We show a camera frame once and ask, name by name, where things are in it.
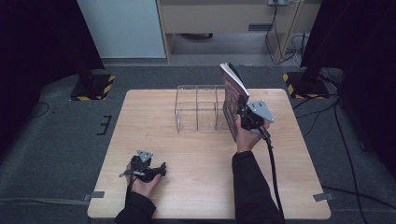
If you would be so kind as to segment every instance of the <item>gray carpet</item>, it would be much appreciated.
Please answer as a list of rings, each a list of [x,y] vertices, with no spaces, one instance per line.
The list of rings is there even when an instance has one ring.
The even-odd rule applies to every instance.
[[[248,88],[286,89],[282,75],[296,67],[238,66]],[[40,198],[80,201],[94,190],[125,93],[131,89],[175,89],[177,85],[222,84],[216,66],[108,67],[116,76],[103,101],[72,102],[69,94],[77,76],[48,85],[12,144],[0,167],[0,198]],[[330,93],[336,93],[328,85]],[[295,109],[296,117],[330,106],[337,96],[311,100]],[[290,99],[292,105],[303,100]],[[360,193],[396,206],[396,181],[374,152],[361,150],[348,115],[338,105],[337,116],[350,151]],[[298,119],[322,185],[354,191],[351,168],[333,108]],[[101,123],[112,116],[106,135]],[[287,223],[363,223],[356,196],[338,190],[330,201],[328,220],[288,220]],[[361,197],[368,223],[393,223],[395,210]],[[89,219],[88,205],[0,203],[0,223],[113,223]],[[156,220],[155,223],[201,223],[196,220]]]

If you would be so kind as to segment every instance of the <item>person's left hand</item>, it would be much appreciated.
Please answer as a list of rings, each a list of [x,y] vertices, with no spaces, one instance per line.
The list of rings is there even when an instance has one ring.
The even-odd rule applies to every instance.
[[[130,162],[128,163],[126,168],[128,170],[131,169]],[[131,180],[134,181],[134,183],[132,183],[131,192],[133,191],[133,192],[136,192],[138,194],[141,194],[141,195],[149,198],[151,196],[151,193],[154,190],[155,186],[157,186],[157,184],[160,182],[161,174],[157,174],[156,176],[154,176],[154,178],[148,183],[141,181],[135,175],[126,176],[126,179],[127,179],[128,185]]]

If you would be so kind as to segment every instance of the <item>black sleeve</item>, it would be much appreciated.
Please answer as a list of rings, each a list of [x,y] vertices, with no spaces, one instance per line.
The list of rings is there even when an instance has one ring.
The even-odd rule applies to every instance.
[[[136,192],[126,193],[125,207],[116,216],[117,224],[149,224],[156,207],[145,196]]]
[[[233,194],[238,224],[283,223],[268,183],[251,151],[233,156]]]

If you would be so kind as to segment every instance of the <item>book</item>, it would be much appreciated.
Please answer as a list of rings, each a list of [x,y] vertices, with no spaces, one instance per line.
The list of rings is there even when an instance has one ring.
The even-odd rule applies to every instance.
[[[248,102],[249,93],[239,73],[230,63],[222,63],[220,68],[225,90],[223,113],[233,135],[233,140],[236,141],[238,129],[235,121],[238,118],[239,101]]]

